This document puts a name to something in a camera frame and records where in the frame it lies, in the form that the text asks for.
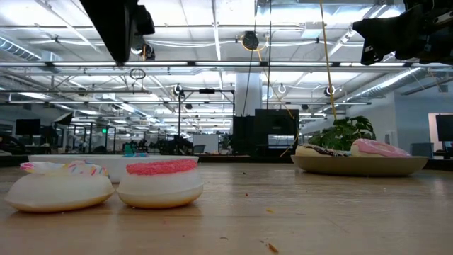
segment potted plant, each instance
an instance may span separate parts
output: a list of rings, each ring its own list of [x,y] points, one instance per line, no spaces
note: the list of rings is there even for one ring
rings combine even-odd
[[[335,120],[333,127],[324,129],[309,140],[309,144],[328,149],[348,151],[352,143],[360,138],[375,140],[371,122],[364,116],[346,117]]]
[[[231,135],[225,135],[222,139],[222,142],[221,142],[221,150],[220,150],[220,154],[222,155],[227,155],[229,153],[229,144],[230,144],[230,141],[231,141]]]

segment green leaves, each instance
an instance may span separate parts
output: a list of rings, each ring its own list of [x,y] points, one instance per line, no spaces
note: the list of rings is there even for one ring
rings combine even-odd
[[[335,120],[333,127],[314,135],[309,143],[329,149],[350,150],[352,143],[360,138],[376,139],[371,122],[364,116]]]

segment pink donut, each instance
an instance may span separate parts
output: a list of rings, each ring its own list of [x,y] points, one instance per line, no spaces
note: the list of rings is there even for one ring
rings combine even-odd
[[[410,157],[406,151],[389,144],[368,139],[355,140],[351,146],[353,157]]]

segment pastry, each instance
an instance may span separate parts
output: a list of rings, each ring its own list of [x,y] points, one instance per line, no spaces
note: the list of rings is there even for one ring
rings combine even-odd
[[[34,171],[12,185],[5,201],[17,210],[54,213],[102,203],[115,191],[105,169],[94,165],[87,166],[86,173],[77,169]]]
[[[325,149],[312,144],[299,145],[296,149],[296,156],[348,157],[348,155],[344,152],[335,151],[334,149]]]
[[[355,140],[351,146],[353,157],[410,157],[411,155],[389,144],[368,139]]]
[[[127,165],[117,189],[122,202],[137,208],[186,205],[203,192],[203,182],[192,159]]]

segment chair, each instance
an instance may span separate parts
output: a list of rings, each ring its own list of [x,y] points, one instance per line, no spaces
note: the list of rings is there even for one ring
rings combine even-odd
[[[434,144],[430,142],[420,142],[411,144],[411,155],[428,157],[432,159],[434,152]]]
[[[204,152],[205,152],[205,147],[206,147],[205,144],[195,145],[195,146],[192,148],[192,155],[204,153]]]

